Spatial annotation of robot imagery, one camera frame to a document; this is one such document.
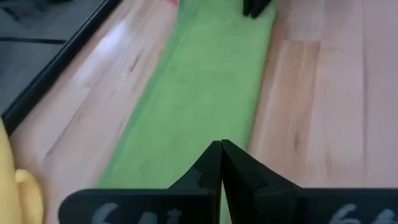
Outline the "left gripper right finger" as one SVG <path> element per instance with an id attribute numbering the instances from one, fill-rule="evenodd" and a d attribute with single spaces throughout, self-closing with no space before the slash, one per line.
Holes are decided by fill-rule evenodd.
<path id="1" fill-rule="evenodd" d="M 233 223 L 397 223 L 397 189 L 302 188 L 231 141 L 221 143 Z"/>

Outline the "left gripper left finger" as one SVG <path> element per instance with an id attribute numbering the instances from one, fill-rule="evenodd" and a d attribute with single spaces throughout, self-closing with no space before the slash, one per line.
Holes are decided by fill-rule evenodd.
<path id="1" fill-rule="evenodd" d="M 223 147 L 213 141 L 167 189 L 85 189 L 63 200 L 60 224 L 219 223 Z"/>

